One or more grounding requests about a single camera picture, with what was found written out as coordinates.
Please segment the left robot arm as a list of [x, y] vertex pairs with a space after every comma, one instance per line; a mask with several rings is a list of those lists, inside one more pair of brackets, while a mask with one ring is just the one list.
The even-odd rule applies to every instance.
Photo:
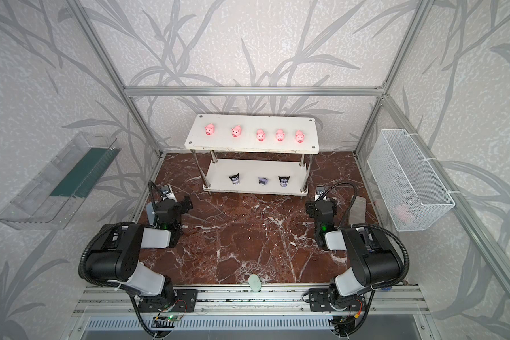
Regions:
[[78, 274], [86, 282], [125, 291], [130, 297], [166, 310], [177, 301], [170, 277], [140, 261], [143, 249], [174, 248], [183, 235], [181, 216], [193, 209], [189, 196], [151, 203], [153, 224], [106, 224], [82, 252]]

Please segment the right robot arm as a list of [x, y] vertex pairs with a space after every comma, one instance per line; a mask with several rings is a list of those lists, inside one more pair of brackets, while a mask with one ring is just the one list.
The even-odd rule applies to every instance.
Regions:
[[311, 311], [362, 309], [366, 293], [395, 286], [405, 279], [409, 255], [392, 232], [365, 223], [337, 227], [337, 204], [332, 199], [308, 201], [305, 209], [314, 220], [317, 245], [328, 251], [345, 251], [350, 261], [350, 268], [334, 277], [328, 288], [308, 291]]

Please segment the pink pig toy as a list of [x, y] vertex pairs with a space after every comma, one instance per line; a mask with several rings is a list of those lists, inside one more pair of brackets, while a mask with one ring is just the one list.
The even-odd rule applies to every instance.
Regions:
[[305, 134], [301, 130], [297, 130], [295, 134], [296, 142], [297, 143], [303, 143], [305, 140]]
[[205, 134], [206, 135], [213, 135], [215, 133], [215, 126], [214, 124], [210, 123], [205, 126]]
[[285, 132], [282, 129], [276, 131], [276, 140], [283, 142], [285, 140]]
[[239, 137], [242, 134], [242, 127], [241, 126], [235, 126], [231, 129], [232, 137]]
[[266, 138], [266, 133], [262, 129], [257, 130], [256, 139], [259, 142], [263, 142], [265, 140], [265, 138]]

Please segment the black purple figurine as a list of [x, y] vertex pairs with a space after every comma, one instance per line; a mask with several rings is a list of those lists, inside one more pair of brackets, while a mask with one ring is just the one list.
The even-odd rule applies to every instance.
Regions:
[[233, 185], [239, 185], [240, 184], [240, 173], [230, 175], [229, 179]]
[[279, 184], [282, 188], [286, 188], [288, 186], [289, 181], [290, 181], [289, 176], [279, 176]]

